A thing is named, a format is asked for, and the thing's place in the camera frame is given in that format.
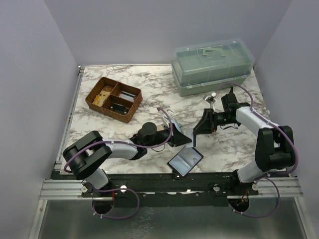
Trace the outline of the white VIP card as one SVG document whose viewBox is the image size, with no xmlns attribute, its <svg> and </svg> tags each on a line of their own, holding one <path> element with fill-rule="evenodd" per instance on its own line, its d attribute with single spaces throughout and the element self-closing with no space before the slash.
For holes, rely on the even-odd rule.
<svg viewBox="0 0 319 239">
<path fill-rule="evenodd" d="M 187 147 L 196 147 L 196 135 L 191 135 L 189 138 L 191 138 L 191 142 L 188 143 Z"/>
</svg>

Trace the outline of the black leather card holder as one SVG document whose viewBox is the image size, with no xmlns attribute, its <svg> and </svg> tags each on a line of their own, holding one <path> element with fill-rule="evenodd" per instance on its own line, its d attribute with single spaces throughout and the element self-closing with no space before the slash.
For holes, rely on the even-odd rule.
<svg viewBox="0 0 319 239">
<path fill-rule="evenodd" d="M 185 177 L 204 156 L 194 147 L 184 147 L 167 165 L 180 177 Z"/>
</svg>

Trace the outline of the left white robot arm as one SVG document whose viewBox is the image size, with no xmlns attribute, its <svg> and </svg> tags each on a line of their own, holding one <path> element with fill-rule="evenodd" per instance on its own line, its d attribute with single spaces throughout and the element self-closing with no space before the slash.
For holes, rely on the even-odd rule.
<svg viewBox="0 0 319 239">
<path fill-rule="evenodd" d="M 104 197 L 111 189 L 109 177 L 100 168 L 106 159 L 137 160 L 146 155 L 149 148 L 165 144 L 176 147 L 191 142 L 192 139 L 180 132 L 175 124 L 158 131 L 154 123 L 147 122 L 124 143 L 111 142 L 103 139 L 98 131 L 91 131 L 67 147 L 62 155 L 76 180 L 85 180 L 98 196 Z"/>
</svg>

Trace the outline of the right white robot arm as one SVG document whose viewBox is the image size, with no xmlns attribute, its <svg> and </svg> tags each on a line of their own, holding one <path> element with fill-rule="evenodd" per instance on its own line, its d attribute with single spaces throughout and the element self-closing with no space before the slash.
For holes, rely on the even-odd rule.
<svg viewBox="0 0 319 239">
<path fill-rule="evenodd" d="M 279 126 L 257 113 L 251 104 L 240 103 L 234 93 L 221 98 L 224 111 L 214 110 L 215 94 L 203 98 L 210 104 L 193 129 L 193 142 L 198 135 L 212 134 L 218 127 L 229 124 L 244 125 L 256 137 L 254 160 L 234 172 L 235 179 L 229 183 L 230 191 L 241 195 L 247 190 L 247 183 L 264 176 L 272 170 L 281 170 L 295 166 L 296 149 L 293 143 L 293 131 L 289 126 Z"/>
</svg>

